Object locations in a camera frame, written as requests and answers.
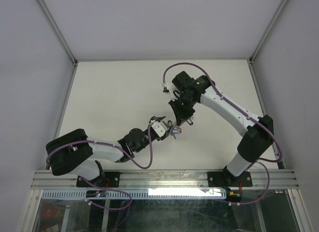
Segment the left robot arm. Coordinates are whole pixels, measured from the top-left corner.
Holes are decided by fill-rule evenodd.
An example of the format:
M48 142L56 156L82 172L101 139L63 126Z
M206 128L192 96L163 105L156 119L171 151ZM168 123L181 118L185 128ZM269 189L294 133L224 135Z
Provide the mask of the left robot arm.
M138 168L147 170L154 159L153 141L167 138L172 128L171 121L165 122L163 117L154 116L147 129L134 128L116 142L94 140L84 129L76 129L47 143L46 164L54 176L75 174L93 186L100 186L105 178L101 160L131 161Z

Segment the keyring with yellow handle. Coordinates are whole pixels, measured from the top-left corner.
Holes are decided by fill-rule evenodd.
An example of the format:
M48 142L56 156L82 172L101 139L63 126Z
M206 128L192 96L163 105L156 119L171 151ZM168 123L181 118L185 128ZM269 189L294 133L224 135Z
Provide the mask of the keyring with yellow handle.
M170 130L174 127L179 127L175 122L172 122L171 120L168 120L167 125L170 127Z

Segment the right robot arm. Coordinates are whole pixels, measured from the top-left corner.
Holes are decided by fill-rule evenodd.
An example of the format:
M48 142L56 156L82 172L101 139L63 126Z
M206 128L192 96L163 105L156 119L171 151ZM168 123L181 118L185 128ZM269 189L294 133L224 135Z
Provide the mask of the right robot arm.
M195 104L200 103L225 119L242 137L236 155L224 167L222 174L214 179L215 184L221 187L235 185L241 174L273 144L273 119L268 115L259 117L251 114L227 99L205 75L194 79L183 71L175 76L172 84L175 99L169 105L177 126L188 122L195 113Z

